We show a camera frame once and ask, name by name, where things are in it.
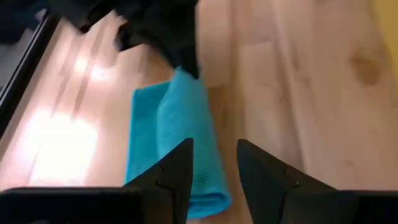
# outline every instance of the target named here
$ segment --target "wood knot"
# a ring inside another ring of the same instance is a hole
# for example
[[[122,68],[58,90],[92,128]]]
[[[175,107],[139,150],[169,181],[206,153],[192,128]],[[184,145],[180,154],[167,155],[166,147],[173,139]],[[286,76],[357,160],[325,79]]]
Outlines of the wood knot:
[[[379,64],[363,52],[355,52],[350,60],[357,79],[363,85],[375,85],[381,76]]]

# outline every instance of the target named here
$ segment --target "blue towel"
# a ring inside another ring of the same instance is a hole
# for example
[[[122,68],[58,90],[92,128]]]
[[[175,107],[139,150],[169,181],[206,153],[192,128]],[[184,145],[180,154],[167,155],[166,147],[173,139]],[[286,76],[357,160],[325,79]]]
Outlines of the blue towel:
[[[193,138],[193,183],[188,218],[220,213],[231,204],[218,154],[206,88],[182,68],[169,82],[137,89],[126,182],[150,168],[186,138]]]

